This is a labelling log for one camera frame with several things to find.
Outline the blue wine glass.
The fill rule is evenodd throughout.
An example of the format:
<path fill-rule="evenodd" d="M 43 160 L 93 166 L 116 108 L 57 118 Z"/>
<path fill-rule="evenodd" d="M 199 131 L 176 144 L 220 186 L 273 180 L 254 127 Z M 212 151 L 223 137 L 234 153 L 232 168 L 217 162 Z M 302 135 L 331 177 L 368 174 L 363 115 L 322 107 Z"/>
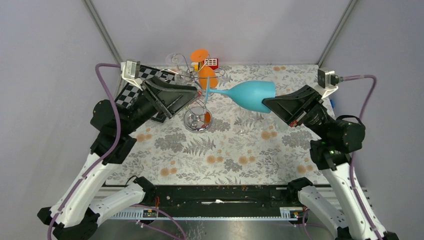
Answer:
<path fill-rule="evenodd" d="M 263 100 L 276 96 L 276 85 L 272 81 L 251 80 L 239 83 L 230 89 L 214 89 L 208 83 L 204 94 L 205 103 L 212 93 L 228 96 L 235 104 L 246 110 L 269 114 L 271 110 L 263 104 Z"/>

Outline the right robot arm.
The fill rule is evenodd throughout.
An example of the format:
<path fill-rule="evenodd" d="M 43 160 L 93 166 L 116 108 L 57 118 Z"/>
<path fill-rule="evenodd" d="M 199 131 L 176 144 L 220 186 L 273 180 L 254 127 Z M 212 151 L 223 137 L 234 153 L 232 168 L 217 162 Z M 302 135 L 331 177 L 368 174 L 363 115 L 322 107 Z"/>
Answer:
<path fill-rule="evenodd" d="M 331 117 L 318 91 L 306 85 L 262 103 L 290 127 L 305 126 L 317 140 L 310 141 L 310 158 L 330 184 L 340 205 L 322 197 L 305 177 L 288 184 L 287 201 L 304 205 L 327 227 L 336 240 L 396 240 L 378 220 L 359 184 L 352 153 L 362 148 L 365 125 L 350 115 Z"/>

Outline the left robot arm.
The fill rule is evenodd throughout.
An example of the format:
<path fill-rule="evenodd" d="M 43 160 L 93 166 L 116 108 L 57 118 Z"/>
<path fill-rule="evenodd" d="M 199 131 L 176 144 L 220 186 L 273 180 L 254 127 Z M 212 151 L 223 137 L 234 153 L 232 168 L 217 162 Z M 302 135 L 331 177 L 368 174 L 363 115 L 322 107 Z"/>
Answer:
<path fill-rule="evenodd" d="M 107 99 L 98 102 L 90 123 L 99 133 L 86 162 L 64 196 L 37 214 L 48 226 L 48 239 L 87 240 L 105 220 L 125 208 L 152 204 L 157 198 L 156 187 L 143 176 L 102 200 L 95 200 L 95 195 L 134 147 L 136 139 L 131 134 L 135 130 L 156 114 L 173 117 L 197 96 L 194 86 L 152 77 L 142 83 L 128 107 Z"/>

